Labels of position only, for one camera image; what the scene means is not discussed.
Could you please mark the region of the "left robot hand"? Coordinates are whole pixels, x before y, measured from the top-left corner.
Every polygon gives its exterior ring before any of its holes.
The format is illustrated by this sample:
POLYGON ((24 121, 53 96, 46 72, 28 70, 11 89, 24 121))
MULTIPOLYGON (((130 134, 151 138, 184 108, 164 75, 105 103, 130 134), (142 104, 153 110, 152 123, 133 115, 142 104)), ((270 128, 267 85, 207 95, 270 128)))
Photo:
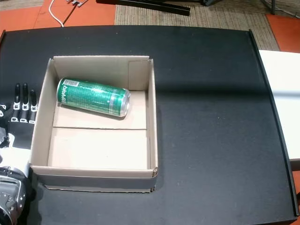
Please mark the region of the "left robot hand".
POLYGON ((27 83, 15 85, 12 102, 0 104, 0 166, 26 173, 29 169, 31 140, 38 98, 27 83))

